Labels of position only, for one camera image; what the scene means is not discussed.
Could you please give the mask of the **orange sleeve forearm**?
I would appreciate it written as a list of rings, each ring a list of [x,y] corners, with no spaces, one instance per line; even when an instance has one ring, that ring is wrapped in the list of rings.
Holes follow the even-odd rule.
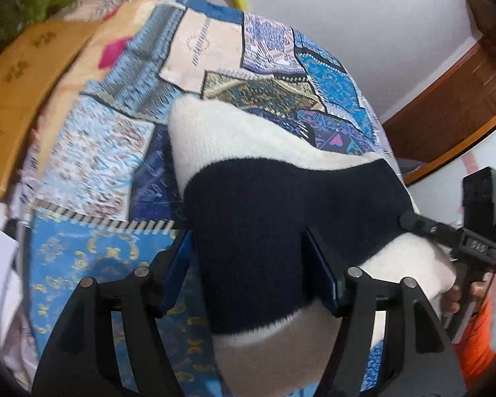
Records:
[[[491,317],[492,306],[486,300],[471,318],[461,341],[453,345],[468,389],[480,380],[496,355],[490,346]]]

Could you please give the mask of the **right hand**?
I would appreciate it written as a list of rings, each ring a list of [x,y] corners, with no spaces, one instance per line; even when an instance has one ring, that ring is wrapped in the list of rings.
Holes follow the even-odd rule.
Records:
[[[487,282],[473,282],[471,284],[470,294],[475,300],[476,306],[474,312],[477,313],[484,304],[486,297]],[[462,289],[459,285],[454,284],[452,288],[442,294],[440,307],[441,312],[445,316],[450,316],[457,313],[461,308]]]

